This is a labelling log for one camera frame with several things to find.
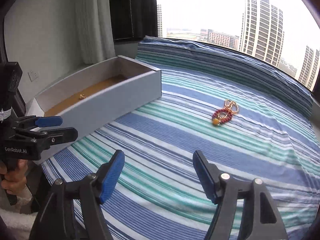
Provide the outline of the white fleece sleeve forearm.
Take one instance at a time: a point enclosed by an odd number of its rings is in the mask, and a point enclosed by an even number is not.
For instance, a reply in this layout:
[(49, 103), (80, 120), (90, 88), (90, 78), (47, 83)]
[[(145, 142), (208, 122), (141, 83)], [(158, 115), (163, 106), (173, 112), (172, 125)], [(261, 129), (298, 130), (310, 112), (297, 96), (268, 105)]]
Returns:
[(25, 214), (22, 209), (29, 207), (32, 195), (27, 188), (17, 196), (17, 204), (10, 205), (4, 191), (1, 191), (1, 239), (29, 239), (37, 213)]

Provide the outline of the person left hand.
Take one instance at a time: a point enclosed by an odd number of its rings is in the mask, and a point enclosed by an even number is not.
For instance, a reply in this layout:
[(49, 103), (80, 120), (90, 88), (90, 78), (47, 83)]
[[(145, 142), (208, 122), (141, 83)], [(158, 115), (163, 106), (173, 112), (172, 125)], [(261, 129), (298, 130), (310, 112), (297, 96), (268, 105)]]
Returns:
[(1, 182), (1, 187), (8, 194), (19, 195), (27, 184), (25, 173), (28, 169), (27, 160), (17, 160), (17, 166), (12, 171), (7, 171), (6, 165), (1, 161), (1, 175), (4, 175), (4, 180)]

